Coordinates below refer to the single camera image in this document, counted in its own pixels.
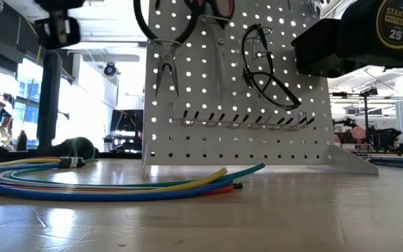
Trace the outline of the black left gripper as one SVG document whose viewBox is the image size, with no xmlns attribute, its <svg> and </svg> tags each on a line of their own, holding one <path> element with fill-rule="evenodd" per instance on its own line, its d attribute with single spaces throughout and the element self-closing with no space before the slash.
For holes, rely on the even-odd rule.
<svg viewBox="0 0 403 252">
<path fill-rule="evenodd" d="M 57 50 L 80 43 L 80 25 L 67 10 L 49 13 L 48 18 L 35 20 L 38 42 L 46 50 Z"/>
</svg>

